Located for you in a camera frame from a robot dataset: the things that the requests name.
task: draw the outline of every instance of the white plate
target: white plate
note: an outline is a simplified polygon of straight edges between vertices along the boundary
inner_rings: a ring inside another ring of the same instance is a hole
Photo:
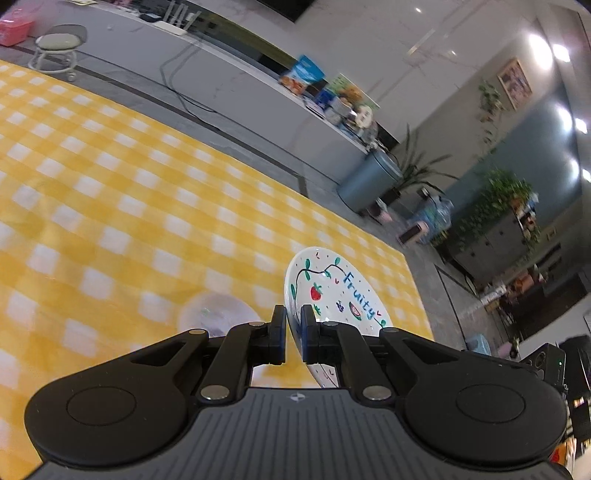
[[[284,297],[300,353],[302,305],[312,305],[317,322],[350,323],[363,335],[378,336],[383,327],[392,326],[386,308],[363,275],[326,248],[308,247],[295,255],[285,272]],[[318,364],[308,369],[321,387],[337,387],[334,368]]]

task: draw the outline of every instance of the strawberry drawing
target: strawberry drawing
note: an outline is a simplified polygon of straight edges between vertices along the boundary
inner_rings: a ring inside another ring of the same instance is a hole
[[[321,296],[322,290],[318,285],[316,285],[316,283],[314,283],[314,286],[310,289],[310,297],[312,298],[312,300],[318,301],[320,300]]]

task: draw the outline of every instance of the potted plant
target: potted plant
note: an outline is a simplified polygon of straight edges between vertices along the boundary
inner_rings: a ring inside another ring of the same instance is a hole
[[[443,194],[443,191],[439,187],[429,181],[429,179],[434,176],[439,175],[458,180],[458,177],[454,175],[433,168],[434,165],[447,160],[451,155],[446,154],[432,160],[426,160],[425,156],[427,155],[427,152],[418,150],[418,131],[415,131],[414,135],[411,135],[410,126],[408,124],[407,137],[401,158],[399,159],[391,153],[388,155],[396,162],[398,168],[400,168],[400,171],[402,172],[402,182],[382,195],[382,200],[386,205],[390,205],[392,202],[400,198],[400,194],[404,190],[415,186],[431,187],[433,190]]]
[[[509,208],[526,204],[532,194],[531,185],[511,171],[495,168],[486,173],[486,180],[467,213],[450,229],[448,243],[457,244],[460,250],[482,236],[486,228],[503,217]]]

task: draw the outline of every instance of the picture frame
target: picture frame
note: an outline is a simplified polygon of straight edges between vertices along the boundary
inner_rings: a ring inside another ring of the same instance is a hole
[[[523,67],[517,58],[512,59],[497,75],[503,90],[515,110],[520,108],[533,94]]]

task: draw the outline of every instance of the table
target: table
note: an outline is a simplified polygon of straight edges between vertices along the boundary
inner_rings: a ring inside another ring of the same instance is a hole
[[[432,338],[401,253],[201,142],[0,62],[0,476],[39,462],[22,417],[41,386],[175,335],[206,290],[269,321],[309,245],[342,252],[395,325]],[[315,386],[289,333],[259,382]]]

